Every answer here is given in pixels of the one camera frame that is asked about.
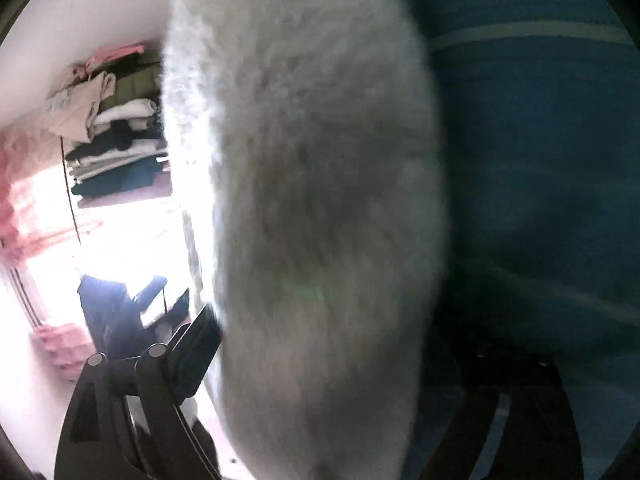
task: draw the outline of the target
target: pink curtain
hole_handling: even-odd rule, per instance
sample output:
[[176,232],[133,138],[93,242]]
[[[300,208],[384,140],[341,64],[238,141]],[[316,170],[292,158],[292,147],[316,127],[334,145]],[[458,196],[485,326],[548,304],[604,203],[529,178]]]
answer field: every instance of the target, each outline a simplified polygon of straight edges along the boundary
[[[81,234],[102,225],[91,210],[76,220]],[[0,259],[15,266],[75,238],[60,138],[6,128],[0,133]]]

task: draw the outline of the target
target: white wall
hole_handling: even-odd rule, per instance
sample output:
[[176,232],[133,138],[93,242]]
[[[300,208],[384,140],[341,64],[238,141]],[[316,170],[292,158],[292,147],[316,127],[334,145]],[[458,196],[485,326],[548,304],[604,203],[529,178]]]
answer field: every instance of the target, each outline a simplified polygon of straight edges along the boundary
[[0,282],[0,424],[27,465],[52,479],[73,386],[31,343],[31,327],[3,267]]
[[0,128],[36,107],[69,63],[164,35],[170,0],[31,0],[0,46]]

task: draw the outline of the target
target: pink clothing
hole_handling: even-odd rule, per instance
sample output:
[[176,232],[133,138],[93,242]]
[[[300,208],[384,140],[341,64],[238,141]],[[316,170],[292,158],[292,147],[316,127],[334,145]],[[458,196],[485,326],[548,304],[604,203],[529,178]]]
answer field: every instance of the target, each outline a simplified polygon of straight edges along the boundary
[[43,325],[33,331],[33,338],[47,351],[54,368],[69,381],[78,380],[84,362],[95,353],[88,330],[72,323]]
[[88,74],[91,74],[105,63],[120,59],[121,57],[130,56],[131,54],[135,54],[136,52],[142,54],[144,51],[145,46],[140,43],[120,46],[118,48],[101,48],[98,50],[95,56],[91,56],[86,60],[84,66],[86,68],[86,72]]
[[80,83],[82,81],[87,80],[86,69],[84,68],[84,64],[81,63],[73,63],[71,65],[67,65],[62,69],[62,72],[58,74],[58,76],[54,79],[51,88],[49,89],[49,94],[47,98],[53,97],[60,91],[63,91],[65,88],[69,88],[72,85]]
[[79,142],[91,142],[93,124],[100,102],[115,92],[116,78],[101,72],[94,79],[58,92],[44,105],[16,121],[28,132],[47,130],[53,135]]

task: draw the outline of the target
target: blue fabric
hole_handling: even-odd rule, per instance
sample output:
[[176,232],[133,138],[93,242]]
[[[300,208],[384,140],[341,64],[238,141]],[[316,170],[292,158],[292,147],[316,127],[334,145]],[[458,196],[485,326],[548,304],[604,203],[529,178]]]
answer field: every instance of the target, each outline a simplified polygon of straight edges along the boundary
[[[407,1],[426,38],[535,20],[622,27],[605,0]],[[453,224],[449,301],[438,322],[478,346],[551,355],[566,386],[604,388],[625,399],[620,413],[635,422],[640,53],[597,41],[506,38],[445,48],[432,64]],[[584,395],[577,417],[585,416]],[[614,430],[600,422],[599,431]],[[597,478],[620,438],[594,456],[593,431],[576,423],[591,453],[585,463],[597,463],[586,478]],[[405,478],[426,463],[419,436],[438,431],[418,418]]]
[[92,176],[73,186],[71,193],[82,195],[83,198],[98,198],[139,187],[151,186],[156,174],[160,173],[160,171],[162,171],[162,164],[156,160],[155,156],[148,156],[126,166]]

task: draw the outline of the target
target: pink towel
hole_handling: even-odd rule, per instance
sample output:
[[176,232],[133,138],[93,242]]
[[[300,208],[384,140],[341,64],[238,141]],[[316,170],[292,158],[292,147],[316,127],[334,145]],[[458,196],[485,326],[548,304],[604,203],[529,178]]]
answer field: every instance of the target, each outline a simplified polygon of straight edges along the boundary
[[43,325],[33,338],[49,353],[51,364],[69,381],[77,381],[84,362],[95,353],[94,342],[85,327],[73,323]]
[[130,56],[136,52],[142,54],[144,51],[145,46],[140,43],[120,46],[118,48],[101,48],[96,52],[95,56],[91,56],[86,60],[84,66],[86,68],[86,72],[91,74],[105,63],[120,59],[121,57]]
[[65,139],[91,142],[89,126],[98,114],[100,102],[112,96],[115,89],[116,77],[101,72],[91,81],[58,92],[15,124],[28,132],[47,130]]

